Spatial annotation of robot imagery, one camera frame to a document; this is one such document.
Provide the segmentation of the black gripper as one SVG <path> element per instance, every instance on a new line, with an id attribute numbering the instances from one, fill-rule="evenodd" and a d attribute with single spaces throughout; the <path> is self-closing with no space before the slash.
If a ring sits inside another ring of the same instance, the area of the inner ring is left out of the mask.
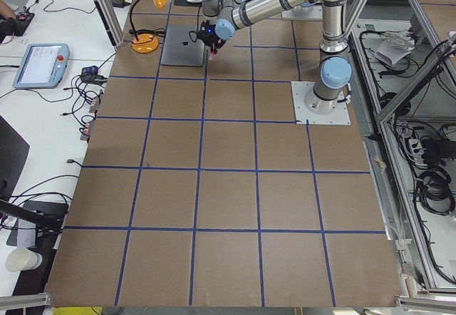
<path id="1" fill-rule="evenodd" d="M 219 39 L 215 33 L 215 25 L 209 20 L 203 21 L 197 30 L 197 40 L 201 40 L 204 45 L 210 46 L 211 54 L 217 54 L 218 49 L 222 48 L 225 40 Z"/>

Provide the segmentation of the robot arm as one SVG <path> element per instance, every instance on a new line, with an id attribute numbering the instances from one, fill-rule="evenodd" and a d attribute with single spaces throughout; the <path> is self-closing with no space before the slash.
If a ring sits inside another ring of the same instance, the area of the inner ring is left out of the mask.
<path id="1" fill-rule="evenodd" d="M 332 113 L 352 68 L 348 62 L 346 30 L 347 0 L 200 0 L 205 20 L 194 32 L 211 53 L 236 31 L 277 14 L 308 14 L 321 10 L 322 38 L 319 44 L 319 77 L 306 94 L 306 107 L 317 115 Z"/>

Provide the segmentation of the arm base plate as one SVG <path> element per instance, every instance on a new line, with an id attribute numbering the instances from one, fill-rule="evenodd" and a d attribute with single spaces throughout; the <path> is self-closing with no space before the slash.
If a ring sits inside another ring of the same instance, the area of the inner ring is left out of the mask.
<path id="1" fill-rule="evenodd" d="M 283 11 L 281 18 L 295 21 L 321 21 L 323 18 L 321 6 L 297 6 L 292 10 Z"/>
<path id="2" fill-rule="evenodd" d="M 350 98 L 343 91 L 335 100 L 322 100 L 314 93 L 313 81 L 292 81 L 295 123 L 299 125 L 350 125 Z"/>

